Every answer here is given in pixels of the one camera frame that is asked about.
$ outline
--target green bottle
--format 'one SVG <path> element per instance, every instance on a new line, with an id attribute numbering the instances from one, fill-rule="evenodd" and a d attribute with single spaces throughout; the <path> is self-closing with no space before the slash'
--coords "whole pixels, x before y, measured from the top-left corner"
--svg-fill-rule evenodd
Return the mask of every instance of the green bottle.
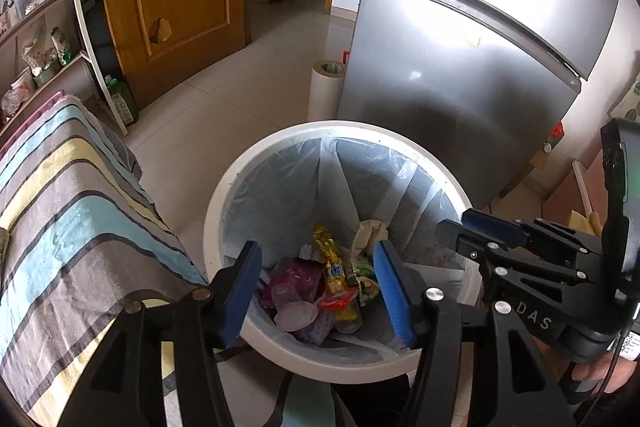
<path id="1" fill-rule="evenodd" d="M 133 100 L 129 86 L 122 81 L 118 81 L 117 78 L 111 78 L 110 74 L 104 77 L 104 81 L 107 83 L 111 100 L 113 100 L 113 105 L 116 106 L 116 111 L 122 119 L 122 123 L 124 125 L 136 123 L 140 112 L 136 102 Z"/>

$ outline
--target black cable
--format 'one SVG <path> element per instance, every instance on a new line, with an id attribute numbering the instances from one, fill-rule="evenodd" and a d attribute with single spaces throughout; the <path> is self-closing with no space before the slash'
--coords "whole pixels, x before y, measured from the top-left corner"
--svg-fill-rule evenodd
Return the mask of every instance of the black cable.
<path id="1" fill-rule="evenodd" d="M 587 412 L 582 417 L 582 420 L 580 420 L 578 427 L 584 427 L 585 422 L 591 415 L 591 412 L 593 412 L 593 410 L 595 409 L 596 405 L 600 400 L 600 397 L 602 397 L 602 393 L 604 393 L 604 390 L 607 388 L 609 384 L 609 380 L 611 380 L 611 377 L 613 376 L 613 372 L 616 368 L 616 364 L 618 363 L 618 359 L 620 357 L 620 351 L 622 351 L 622 344 L 624 344 L 626 336 L 628 334 L 629 334 L 628 331 L 620 332 L 620 336 L 618 338 L 618 341 L 616 342 L 616 349 L 614 350 L 613 357 L 611 358 L 611 362 L 609 363 L 609 370 L 607 371 L 607 374 L 604 377 L 604 380 L 602 381 L 602 385 L 600 386 L 598 392 L 596 393 L 596 397 L 593 399 L 593 402 L 591 402 L 591 406 L 589 407 L 589 409 L 587 409 Z"/>

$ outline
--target plastic lid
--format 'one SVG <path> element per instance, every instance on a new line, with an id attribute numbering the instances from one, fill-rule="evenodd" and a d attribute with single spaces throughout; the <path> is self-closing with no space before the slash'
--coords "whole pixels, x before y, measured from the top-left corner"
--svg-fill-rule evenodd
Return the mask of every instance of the plastic lid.
<path id="1" fill-rule="evenodd" d="M 318 317 L 315 304 L 306 301 L 285 304 L 276 315 L 274 322 L 282 331 L 298 331 L 306 328 Z"/>

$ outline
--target baseboard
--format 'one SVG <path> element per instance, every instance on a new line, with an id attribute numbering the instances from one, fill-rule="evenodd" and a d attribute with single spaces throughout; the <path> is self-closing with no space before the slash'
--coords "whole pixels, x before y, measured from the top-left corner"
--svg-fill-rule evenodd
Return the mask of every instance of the baseboard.
<path id="1" fill-rule="evenodd" d="M 351 10 L 338 8 L 337 6 L 331 6 L 331 15 L 335 15 L 336 17 L 342 17 L 343 19 L 349 19 L 350 21 L 355 21 L 357 14 L 358 12 L 352 12 Z"/>

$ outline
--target shelf leg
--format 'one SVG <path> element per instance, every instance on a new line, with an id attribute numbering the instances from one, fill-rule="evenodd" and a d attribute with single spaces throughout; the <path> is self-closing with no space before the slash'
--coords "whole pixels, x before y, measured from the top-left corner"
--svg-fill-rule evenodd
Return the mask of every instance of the shelf leg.
<path id="1" fill-rule="evenodd" d="M 100 71 L 100 66 L 98 66 L 98 60 L 95 57 L 94 47 L 91 44 L 91 39 L 89 38 L 89 31 L 86 28 L 86 21 L 84 20 L 84 13 L 82 13 L 82 3 L 80 0 L 74 0 L 74 9 L 76 10 L 76 17 L 78 18 L 78 26 L 80 27 L 80 34 L 82 35 L 82 40 L 84 41 L 84 48 L 89 55 L 89 62 L 91 63 L 92 68 L 94 68 L 95 78 L 98 79 L 98 85 L 100 89 L 102 89 L 102 93 L 107 101 L 107 105 L 111 110 L 111 115 L 113 116 L 113 120 L 118 124 L 118 127 L 122 131 L 124 136 L 129 134 L 127 132 L 127 128 L 122 122 L 122 118 L 118 114 L 116 107 L 111 100 L 111 95 L 109 93 L 109 89 L 107 88 L 107 83 L 104 81 L 104 77 L 102 76 L 102 71 Z"/>

